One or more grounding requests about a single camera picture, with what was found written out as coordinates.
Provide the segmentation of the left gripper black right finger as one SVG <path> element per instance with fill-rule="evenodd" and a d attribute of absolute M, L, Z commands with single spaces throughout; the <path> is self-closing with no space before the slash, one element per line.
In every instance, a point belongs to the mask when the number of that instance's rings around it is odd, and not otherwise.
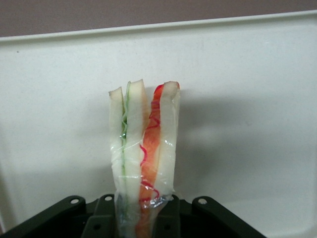
<path fill-rule="evenodd" d="M 170 198 L 158 214 L 159 238 L 264 238 L 258 230 L 208 196 L 192 203 Z"/>

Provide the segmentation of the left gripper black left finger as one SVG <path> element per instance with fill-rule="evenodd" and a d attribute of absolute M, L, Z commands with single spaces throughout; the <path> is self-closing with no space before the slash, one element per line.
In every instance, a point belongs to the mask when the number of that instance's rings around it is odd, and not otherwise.
<path fill-rule="evenodd" d="M 114 195 L 93 202 L 69 196 L 1 235 L 2 238 L 115 238 Z"/>

